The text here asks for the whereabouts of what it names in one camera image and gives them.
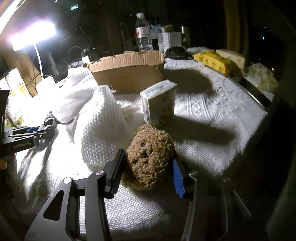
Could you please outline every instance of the yellow wrapper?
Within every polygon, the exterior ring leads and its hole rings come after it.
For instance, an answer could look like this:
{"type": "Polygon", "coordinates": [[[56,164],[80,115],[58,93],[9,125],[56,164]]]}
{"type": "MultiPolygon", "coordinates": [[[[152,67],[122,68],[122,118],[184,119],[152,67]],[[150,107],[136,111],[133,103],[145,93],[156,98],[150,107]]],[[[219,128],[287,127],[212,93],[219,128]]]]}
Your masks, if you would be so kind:
{"type": "Polygon", "coordinates": [[[232,60],[221,57],[214,50],[194,54],[193,57],[195,60],[221,72],[224,76],[231,75],[238,69],[237,65],[232,60]]]}

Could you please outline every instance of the white woven basket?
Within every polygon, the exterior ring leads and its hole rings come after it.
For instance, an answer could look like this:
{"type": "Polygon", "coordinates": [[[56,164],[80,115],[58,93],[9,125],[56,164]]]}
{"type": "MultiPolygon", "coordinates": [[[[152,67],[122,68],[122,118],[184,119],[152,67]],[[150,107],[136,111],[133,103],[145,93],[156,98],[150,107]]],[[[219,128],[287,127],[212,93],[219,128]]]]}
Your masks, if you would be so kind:
{"type": "Polygon", "coordinates": [[[157,40],[159,50],[165,53],[170,47],[182,46],[182,33],[158,33],[157,40]]]}

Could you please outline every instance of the water bottle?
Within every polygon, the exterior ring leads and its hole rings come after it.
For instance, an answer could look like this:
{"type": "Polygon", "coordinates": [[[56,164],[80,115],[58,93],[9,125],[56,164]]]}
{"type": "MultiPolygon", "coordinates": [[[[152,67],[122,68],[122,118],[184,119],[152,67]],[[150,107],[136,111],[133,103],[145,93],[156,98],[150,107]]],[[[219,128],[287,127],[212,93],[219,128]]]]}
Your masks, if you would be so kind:
{"type": "Polygon", "coordinates": [[[152,40],[150,36],[150,25],[143,13],[137,13],[136,34],[139,50],[152,50],[152,40]]]}

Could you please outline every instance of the white container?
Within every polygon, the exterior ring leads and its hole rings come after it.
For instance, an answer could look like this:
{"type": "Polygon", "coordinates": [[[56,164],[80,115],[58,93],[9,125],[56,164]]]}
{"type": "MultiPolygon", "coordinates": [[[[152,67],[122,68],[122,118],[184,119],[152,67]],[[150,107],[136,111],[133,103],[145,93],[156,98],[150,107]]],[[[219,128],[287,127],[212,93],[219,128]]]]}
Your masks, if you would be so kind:
{"type": "Polygon", "coordinates": [[[182,46],[182,33],[158,33],[157,40],[159,50],[165,53],[170,47],[182,46]]]}
{"type": "Polygon", "coordinates": [[[38,95],[49,96],[55,94],[59,87],[56,85],[53,77],[48,76],[36,85],[38,95]]]}
{"type": "Polygon", "coordinates": [[[141,92],[144,119],[147,124],[159,127],[174,116],[177,84],[164,80],[141,92]]]}

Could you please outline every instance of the gray fabric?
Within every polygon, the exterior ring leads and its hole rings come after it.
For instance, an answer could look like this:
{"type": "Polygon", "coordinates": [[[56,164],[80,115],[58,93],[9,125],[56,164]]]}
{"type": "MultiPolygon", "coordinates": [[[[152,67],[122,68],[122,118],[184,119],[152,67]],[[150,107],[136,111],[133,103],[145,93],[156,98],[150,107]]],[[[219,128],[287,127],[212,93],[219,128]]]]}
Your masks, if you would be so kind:
{"type": "Polygon", "coordinates": [[[45,118],[44,124],[42,124],[38,130],[41,131],[41,130],[50,129],[50,128],[55,129],[58,123],[59,121],[54,117],[54,115],[52,114],[52,111],[50,111],[45,118]]]}

